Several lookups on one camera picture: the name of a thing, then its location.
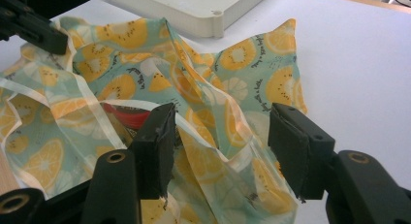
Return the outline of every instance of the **table surface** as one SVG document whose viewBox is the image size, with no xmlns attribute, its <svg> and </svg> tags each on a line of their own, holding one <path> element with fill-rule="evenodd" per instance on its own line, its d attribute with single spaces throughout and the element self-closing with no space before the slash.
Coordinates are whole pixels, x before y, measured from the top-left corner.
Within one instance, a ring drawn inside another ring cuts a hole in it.
<svg viewBox="0 0 411 224">
<path fill-rule="evenodd" d="M 105 24 L 137 18 L 92 0 L 66 15 Z M 297 54 L 308 117 L 336 139 L 382 163 L 411 188 L 411 15 L 349 0 L 264 0 L 221 39 L 185 36 L 199 52 L 216 52 L 297 20 Z M 0 42 L 0 70 L 19 58 L 18 37 Z M 296 223 L 328 223 L 325 201 L 299 207 Z"/>
</svg>

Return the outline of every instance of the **white plastic box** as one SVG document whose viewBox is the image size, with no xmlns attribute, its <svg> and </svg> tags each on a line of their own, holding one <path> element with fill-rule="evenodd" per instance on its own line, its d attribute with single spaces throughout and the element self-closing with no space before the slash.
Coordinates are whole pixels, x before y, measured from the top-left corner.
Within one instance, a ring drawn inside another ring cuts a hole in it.
<svg viewBox="0 0 411 224">
<path fill-rule="evenodd" d="M 224 30 L 262 0 L 111 0 L 143 17 L 165 17 L 196 37 L 223 37 Z"/>
</svg>

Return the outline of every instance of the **fabric bag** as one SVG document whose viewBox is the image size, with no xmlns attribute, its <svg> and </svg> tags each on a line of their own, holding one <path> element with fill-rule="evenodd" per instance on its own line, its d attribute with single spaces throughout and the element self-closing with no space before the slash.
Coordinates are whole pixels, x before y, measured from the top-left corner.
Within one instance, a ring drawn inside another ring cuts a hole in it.
<svg viewBox="0 0 411 224">
<path fill-rule="evenodd" d="M 295 21 L 218 53 L 197 53 L 165 19 L 95 26 L 62 17 L 65 55 L 26 44 L 0 78 L 0 142 L 14 174 L 50 198 L 91 179 L 97 158 L 125 148 L 117 110 L 173 102 L 166 199 L 142 201 L 143 223 L 292 223 L 296 204 L 267 146 L 278 102 L 306 112 Z"/>
</svg>

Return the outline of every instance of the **lemon print fabric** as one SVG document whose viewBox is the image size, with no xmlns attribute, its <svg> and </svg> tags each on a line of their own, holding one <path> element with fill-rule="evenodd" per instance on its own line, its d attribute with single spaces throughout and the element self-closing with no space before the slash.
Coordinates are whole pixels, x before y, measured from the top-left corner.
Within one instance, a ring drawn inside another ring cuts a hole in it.
<svg viewBox="0 0 411 224">
<path fill-rule="evenodd" d="M 144 223 L 294 221 L 296 204 L 267 145 L 273 102 L 306 112 L 294 20 L 207 53 L 165 19 L 57 22 L 69 35 L 65 55 L 25 45 L 0 74 L 0 144 L 27 186 L 51 198 L 91 179 L 105 152 L 126 148 L 127 123 L 107 106 L 174 103 L 180 142 L 169 193 L 142 201 Z"/>
</svg>

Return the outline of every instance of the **red object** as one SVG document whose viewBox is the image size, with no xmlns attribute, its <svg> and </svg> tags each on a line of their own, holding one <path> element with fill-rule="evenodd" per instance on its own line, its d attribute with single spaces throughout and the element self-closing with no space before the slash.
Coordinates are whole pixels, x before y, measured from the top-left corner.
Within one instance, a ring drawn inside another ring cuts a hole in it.
<svg viewBox="0 0 411 224">
<path fill-rule="evenodd" d="M 140 129 L 150 115 L 150 111 L 145 110 L 138 110 L 134 113 L 122 112 L 109 104 L 104 104 L 104 110 L 113 113 L 123 125 L 135 130 Z"/>
</svg>

